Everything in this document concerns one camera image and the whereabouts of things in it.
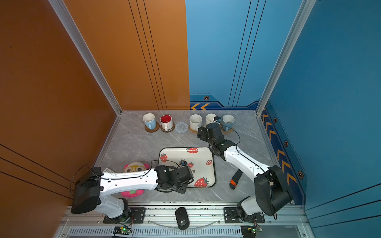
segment white mug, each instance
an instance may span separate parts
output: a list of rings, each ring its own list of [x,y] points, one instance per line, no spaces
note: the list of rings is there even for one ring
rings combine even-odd
[[[173,121],[170,115],[160,117],[160,123],[165,131],[169,131],[173,127]]]
[[[224,115],[222,117],[222,127],[224,131],[228,131],[233,127],[233,122],[234,122],[234,116],[232,115]]]
[[[192,130],[197,131],[202,124],[202,117],[200,115],[194,114],[189,118],[189,126]]]
[[[212,122],[216,122],[216,121],[213,121],[213,120],[214,120],[214,117],[216,117],[216,116],[217,116],[216,114],[209,113],[209,114],[205,117],[205,119],[206,119],[205,126],[206,126],[207,124],[212,123]]]

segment orange wall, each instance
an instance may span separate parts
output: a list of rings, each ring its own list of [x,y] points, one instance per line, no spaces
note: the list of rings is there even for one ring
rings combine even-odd
[[[2,1],[0,21],[2,236],[50,238],[116,114],[47,0]]]
[[[185,0],[64,0],[123,110],[189,109]]]

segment ventilation grille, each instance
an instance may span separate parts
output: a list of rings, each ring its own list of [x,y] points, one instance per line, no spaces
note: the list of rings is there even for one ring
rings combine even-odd
[[[112,237],[114,227],[81,227],[81,226],[72,226],[69,231],[70,237],[82,236],[82,237]],[[188,237],[242,237],[241,229],[239,226],[213,226],[208,228],[200,229],[171,229],[165,227],[155,227],[155,226],[137,226],[132,229],[134,233],[134,238],[144,238],[144,237],[179,237],[179,236],[188,236]]]
[[[69,236],[111,236],[114,227],[71,227],[69,231]]]

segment black computer mouse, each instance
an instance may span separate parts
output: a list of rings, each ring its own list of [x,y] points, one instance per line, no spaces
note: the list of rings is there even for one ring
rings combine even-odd
[[[187,210],[185,210],[185,207],[180,207],[176,209],[175,214],[176,214],[177,226],[179,227],[179,229],[185,230],[186,228],[188,228],[189,218],[188,218]]]

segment pink plush toy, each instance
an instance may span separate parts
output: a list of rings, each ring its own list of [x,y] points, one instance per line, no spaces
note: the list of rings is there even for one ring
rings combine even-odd
[[[124,166],[125,173],[140,172],[140,171],[145,171],[147,169],[149,169],[149,165],[143,164],[140,162],[133,162],[129,165]],[[138,189],[138,190],[121,192],[121,195],[126,198],[133,198],[136,196],[140,196],[143,193],[144,193],[144,189]]]

